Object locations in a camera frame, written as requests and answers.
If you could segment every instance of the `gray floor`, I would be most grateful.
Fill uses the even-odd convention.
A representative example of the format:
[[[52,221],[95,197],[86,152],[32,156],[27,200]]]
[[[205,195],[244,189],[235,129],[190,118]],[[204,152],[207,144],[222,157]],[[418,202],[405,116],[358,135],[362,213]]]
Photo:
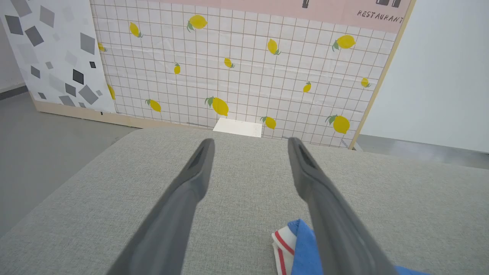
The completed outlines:
[[[359,135],[357,143],[364,152],[489,169],[489,154],[464,149],[366,135]]]
[[[29,94],[0,101],[0,237],[118,139],[136,130],[39,113]]]

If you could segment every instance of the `black icon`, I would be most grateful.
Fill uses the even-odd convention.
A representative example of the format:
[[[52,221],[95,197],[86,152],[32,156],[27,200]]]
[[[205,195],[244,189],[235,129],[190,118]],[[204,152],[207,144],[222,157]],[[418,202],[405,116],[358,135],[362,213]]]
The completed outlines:
[[[384,6],[388,6],[389,5],[389,1],[390,0],[376,0],[376,4],[379,4],[379,5],[384,5]],[[392,6],[394,8],[399,8],[399,5],[400,5],[400,0],[393,0],[392,1]]]

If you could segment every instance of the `gray fabric surface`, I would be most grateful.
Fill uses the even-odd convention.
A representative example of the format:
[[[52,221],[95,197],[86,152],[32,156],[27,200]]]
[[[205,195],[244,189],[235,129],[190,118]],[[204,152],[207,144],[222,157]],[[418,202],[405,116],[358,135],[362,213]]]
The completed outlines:
[[[184,127],[132,132],[96,157],[0,239],[0,274],[104,274],[204,138],[214,167],[182,273],[276,274],[271,234],[311,224],[287,143]],[[489,171],[306,146],[395,264],[489,274]]]

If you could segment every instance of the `grid pattern backdrop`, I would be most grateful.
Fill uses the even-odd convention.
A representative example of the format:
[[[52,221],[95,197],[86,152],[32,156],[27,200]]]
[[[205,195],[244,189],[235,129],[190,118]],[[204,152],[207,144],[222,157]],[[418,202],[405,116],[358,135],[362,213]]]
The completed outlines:
[[[346,148],[364,115],[396,34],[354,26],[211,7],[134,0],[91,0],[102,63],[119,114],[213,128],[221,117],[206,103],[227,103],[227,118],[263,123],[263,137]],[[204,29],[187,31],[202,15]],[[138,26],[142,37],[130,31]],[[356,44],[333,51],[349,34]],[[276,41],[280,55],[267,49]],[[233,68],[224,64],[229,58]],[[175,63],[180,74],[175,74]],[[371,84],[361,84],[367,78]],[[311,90],[303,92],[307,82]],[[146,104],[157,101],[161,112]],[[326,119],[350,121],[346,134]]]

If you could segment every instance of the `wooden board edge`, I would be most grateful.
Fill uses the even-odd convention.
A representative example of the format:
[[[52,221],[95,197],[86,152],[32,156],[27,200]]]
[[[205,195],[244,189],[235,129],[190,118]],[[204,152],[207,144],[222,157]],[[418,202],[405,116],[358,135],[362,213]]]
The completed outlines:
[[[396,54],[400,40],[402,39],[402,35],[404,34],[404,30],[406,29],[407,23],[409,22],[409,18],[411,17],[411,13],[413,12],[414,4],[416,4],[416,0],[411,0],[409,7],[407,8],[406,15],[404,16],[404,22],[402,22],[402,25],[399,29],[396,40],[394,41],[394,44],[392,46],[391,54],[389,54],[389,57],[387,58],[387,62],[385,64],[384,70],[382,71],[382,74],[380,74],[380,79],[378,80],[377,86],[375,87],[374,93],[372,94],[372,99],[370,99],[370,102],[367,106],[367,109],[363,113],[362,120],[360,121],[360,124],[358,125],[358,128],[355,132],[355,135],[353,136],[352,142],[350,143],[350,146],[348,147],[349,150],[353,149],[353,146],[355,145],[356,140],[358,139],[358,136],[360,135],[360,131],[362,130],[363,124],[365,123],[365,120],[367,119],[368,113],[370,112],[370,109],[372,108],[372,105],[374,104],[374,101],[375,101],[375,98],[377,97],[378,91],[380,90],[380,87],[382,86],[382,82],[384,81],[385,75],[387,74],[387,71],[389,70],[389,67],[391,66],[392,59],[394,58],[394,55]]]
[[[165,121],[143,119],[143,118],[137,118],[137,117],[131,117],[131,116],[119,115],[119,114],[112,114],[112,113],[104,113],[101,111],[96,111],[96,110],[87,109],[87,108],[66,106],[66,105],[51,103],[51,102],[43,102],[43,101],[35,100],[32,97],[32,95],[31,95],[31,98],[32,98],[32,102],[34,102],[34,106],[36,107],[36,110],[39,112],[42,112],[42,113],[48,113],[48,114],[54,114],[54,115],[64,115],[64,116],[88,119],[88,120],[93,120],[93,121],[99,121],[99,122],[105,122],[105,123],[141,128],[141,129],[142,128],[152,128],[152,127],[172,126],[172,127],[191,127],[191,128],[207,130],[207,129],[200,128],[197,126],[192,126],[192,125],[188,125],[188,126],[187,125],[180,125],[180,124],[174,124],[174,123],[165,122]]]

